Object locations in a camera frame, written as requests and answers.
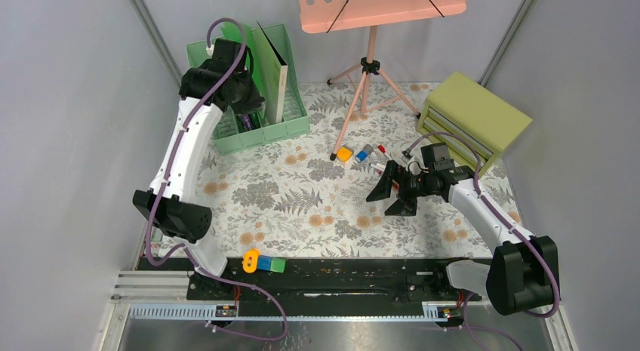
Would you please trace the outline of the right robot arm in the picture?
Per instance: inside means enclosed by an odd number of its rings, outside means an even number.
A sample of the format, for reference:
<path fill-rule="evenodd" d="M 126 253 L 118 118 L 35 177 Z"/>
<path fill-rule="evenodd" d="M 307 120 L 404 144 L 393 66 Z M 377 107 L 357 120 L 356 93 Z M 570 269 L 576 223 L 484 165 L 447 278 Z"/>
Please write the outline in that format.
<path fill-rule="evenodd" d="M 367 202 L 391 196 L 398 186 L 397 199 L 387 216 L 414 216 L 421 197 L 440 196 L 456 208 L 491 249 L 489 264 L 473 260 L 455 260 L 432 280 L 433 290 L 450 300 L 462 290 L 487 297 L 503 316 L 534 314 L 534 309 L 549 306 L 544 317 L 553 316 L 561 295 L 558 280 L 558 249 L 548 236 L 534 236 L 513 220 L 489 196 L 477 173 L 468 166 L 456 166 L 444 143 L 421 149 L 424 167 L 413 173 L 389 160 Z"/>

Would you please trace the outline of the black capped marker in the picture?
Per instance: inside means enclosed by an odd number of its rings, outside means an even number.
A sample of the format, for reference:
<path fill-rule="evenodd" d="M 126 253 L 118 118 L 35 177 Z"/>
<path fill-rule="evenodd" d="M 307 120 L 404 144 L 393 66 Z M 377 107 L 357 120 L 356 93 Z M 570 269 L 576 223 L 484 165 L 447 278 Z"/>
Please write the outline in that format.
<path fill-rule="evenodd" d="M 370 163 L 369 166 L 373 168 L 375 171 L 383 173 L 385 171 L 385 166 L 380 163 Z"/>

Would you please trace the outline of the yellow toy block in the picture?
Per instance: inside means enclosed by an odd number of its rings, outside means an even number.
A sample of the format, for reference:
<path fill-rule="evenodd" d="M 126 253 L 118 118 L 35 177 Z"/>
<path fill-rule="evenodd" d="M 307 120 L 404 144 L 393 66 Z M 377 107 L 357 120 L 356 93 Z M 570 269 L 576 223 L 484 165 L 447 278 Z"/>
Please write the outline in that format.
<path fill-rule="evenodd" d="M 340 160 L 343 163 L 349 161 L 354 155 L 354 151 L 348 146 L 342 146 L 338 149 L 336 153 L 336 159 Z"/>

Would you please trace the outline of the purple Treehouse book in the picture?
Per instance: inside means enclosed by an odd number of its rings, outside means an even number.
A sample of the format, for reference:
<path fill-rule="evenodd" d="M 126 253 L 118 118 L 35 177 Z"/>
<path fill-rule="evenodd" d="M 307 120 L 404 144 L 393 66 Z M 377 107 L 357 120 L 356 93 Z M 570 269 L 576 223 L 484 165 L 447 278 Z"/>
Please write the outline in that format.
<path fill-rule="evenodd" d="M 251 121 L 251 117 L 249 115 L 240 115 L 238 120 L 242 124 L 243 131 L 252 131 L 254 130 L 253 122 Z"/>

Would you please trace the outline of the blue grey toy piece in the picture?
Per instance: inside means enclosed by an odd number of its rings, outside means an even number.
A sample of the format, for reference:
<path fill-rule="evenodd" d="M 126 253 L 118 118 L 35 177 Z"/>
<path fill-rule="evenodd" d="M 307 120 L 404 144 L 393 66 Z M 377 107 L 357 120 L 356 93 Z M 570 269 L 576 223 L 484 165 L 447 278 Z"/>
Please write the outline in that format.
<path fill-rule="evenodd" d="M 365 144 L 362 148 L 361 151 L 359 151 L 356 155 L 355 155 L 355 160 L 358 163 L 363 162 L 372 152 L 374 151 L 374 148 L 372 147 L 372 145 L 370 144 Z"/>

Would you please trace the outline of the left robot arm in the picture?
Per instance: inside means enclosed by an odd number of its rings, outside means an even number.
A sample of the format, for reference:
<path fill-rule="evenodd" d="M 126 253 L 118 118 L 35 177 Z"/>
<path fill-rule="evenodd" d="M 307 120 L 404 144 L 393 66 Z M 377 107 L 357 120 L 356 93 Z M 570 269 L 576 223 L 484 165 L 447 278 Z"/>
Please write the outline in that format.
<path fill-rule="evenodd" d="M 195 185 L 210 137 L 230 106 L 248 98 L 257 109 L 262 100 L 245 66 L 250 57 L 245 45 L 218 38 L 207 53 L 201 66 L 183 75 L 165 157 L 149 188 L 135 191 L 132 202 L 147 219 L 146 237 L 157 229 L 173 240 L 195 271 L 208 276 L 205 289 L 223 299 L 233 292 L 234 279 L 224 272 L 227 258 L 210 231 L 211 209 L 195 203 Z"/>

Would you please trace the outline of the pink music stand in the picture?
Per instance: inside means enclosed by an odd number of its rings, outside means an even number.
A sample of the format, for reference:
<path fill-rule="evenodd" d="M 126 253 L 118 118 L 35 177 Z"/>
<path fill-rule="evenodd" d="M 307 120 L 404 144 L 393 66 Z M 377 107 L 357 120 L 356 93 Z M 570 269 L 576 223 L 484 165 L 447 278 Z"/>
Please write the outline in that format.
<path fill-rule="evenodd" d="M 370 112 L 401 100 L 416 117 L 420 116 L 416 107 L 380 68 L 380 62 L 374 58 L 379 26 L 458 15 L 466 10 L 466 3 L 467 0 L 299 0 L 301 28 L 308 34 L 359 28 L 369 30 L 365 57 L 358 64 L 327 80 L 327 84 L 332 85 L 358 69 L 362 72 L 337 141 L 331 151 L 331 161 L 338 157 L 346 129 L 357 104 L 361 105 L 362 112 Z M 369 85 L 376 75 L 381 76 L 394 90 L 395 96 L 391 100 L 369 108 Z"/>

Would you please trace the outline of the floral table mat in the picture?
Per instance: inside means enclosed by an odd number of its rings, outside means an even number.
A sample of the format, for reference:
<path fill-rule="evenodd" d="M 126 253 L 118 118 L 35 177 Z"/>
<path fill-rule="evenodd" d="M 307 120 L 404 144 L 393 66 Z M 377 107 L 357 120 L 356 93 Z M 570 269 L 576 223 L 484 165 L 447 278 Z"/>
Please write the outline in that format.
<path fill-rule="evenodd" d="M 252 248 L 277 257 L 489 257 L 471 223 L 439 197 L 421 198 L 413 217 L 387 217 L 390 200 L 366 202 L 380 178 L 374 164 L 399 159 L 419 135 L 417 120 L 386 84 L 370 87 L 371 112 L 349 115 L 354 91 L 347 83 L 302 84 L 308 134 L 229 155 L 208 145 L 195 202 L 212 210 L 220 250 L 229 257 Z M 331 161 L 348 115 L 345 146 L 386 152 Z"/>

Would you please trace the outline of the orange blue green block stack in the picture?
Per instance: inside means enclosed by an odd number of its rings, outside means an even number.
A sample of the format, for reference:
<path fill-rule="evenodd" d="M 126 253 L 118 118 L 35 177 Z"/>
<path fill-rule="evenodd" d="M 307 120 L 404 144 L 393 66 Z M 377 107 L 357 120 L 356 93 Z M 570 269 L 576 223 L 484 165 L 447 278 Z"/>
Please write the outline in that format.
<path fill-rule="evenodd" d="M 262 255 L 257 249 L 247 251 L 242 259 L 242 269 L 246 273 L 256 271 L 283 273 L 286 267 L 286 259 Z"/>

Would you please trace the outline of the yellow-green drawer cabinet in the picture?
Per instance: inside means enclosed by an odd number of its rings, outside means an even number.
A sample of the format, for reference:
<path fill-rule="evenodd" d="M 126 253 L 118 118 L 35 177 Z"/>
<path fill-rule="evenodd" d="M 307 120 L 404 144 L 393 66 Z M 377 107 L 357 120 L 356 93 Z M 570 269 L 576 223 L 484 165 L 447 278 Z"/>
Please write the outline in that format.
<path fill-rule="evenodd" d="M 461 72 L 454 72 L 427 96 L 416 126 L 462 137 L 479 154 L 480 176 L 491 169 L 532 119 Z"/>

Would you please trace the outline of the green desktop file organizer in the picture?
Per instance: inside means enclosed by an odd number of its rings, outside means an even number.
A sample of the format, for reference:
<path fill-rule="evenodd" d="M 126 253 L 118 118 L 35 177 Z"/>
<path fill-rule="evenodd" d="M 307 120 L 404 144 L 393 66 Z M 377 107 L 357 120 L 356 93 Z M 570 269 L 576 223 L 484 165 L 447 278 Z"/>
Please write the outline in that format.
<path fill-rule="evenodd" d="M 248 47 L 256 56 L 252 78 L 266 99 L 258 111 L 263 127 L 243 131 L 242 124 L 233 118 L 233 114 L 224 114 L 211 135 L 222 155 L 290 139 L 310 131 L 284 24 L 258 26 L 255 29 L 244 25 L 243 28 Z"/>

